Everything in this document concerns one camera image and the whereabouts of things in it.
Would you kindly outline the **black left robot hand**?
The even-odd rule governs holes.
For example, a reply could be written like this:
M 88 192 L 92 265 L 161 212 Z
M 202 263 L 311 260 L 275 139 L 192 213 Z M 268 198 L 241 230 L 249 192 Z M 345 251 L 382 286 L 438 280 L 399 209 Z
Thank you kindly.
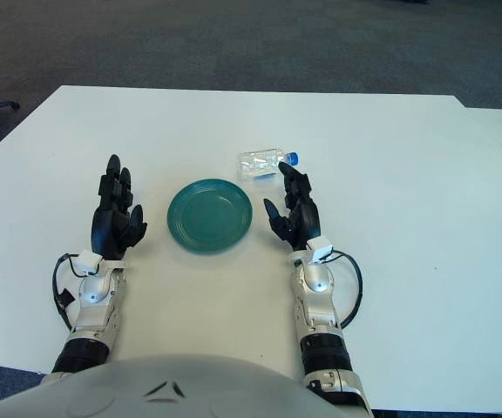
M 129 247 L 135 247 L 145 236 L 147 223 L 141 205 L 132 205 L 132 180 L 126 167 L 121 167 L 116 154 L 109 158 L 101 176 L 100 202 L 93 214 L 92 251 L 104 260 L 122 260 Z

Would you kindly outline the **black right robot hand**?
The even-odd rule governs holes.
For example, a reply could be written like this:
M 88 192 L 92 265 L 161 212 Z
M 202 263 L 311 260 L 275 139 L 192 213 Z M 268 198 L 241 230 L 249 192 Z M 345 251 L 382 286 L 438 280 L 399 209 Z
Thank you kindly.
M 296 251 L 304 251 L 310 239 L 321 235 L 319 212 L 310 197 L 311 185 L 308 175 L 298 172 L 293 166 L 280 162 L 278 168 L 283 175 L 285 206 L 288 216 L 281 216 L 274 203 L 264 199 L 272 231 Z

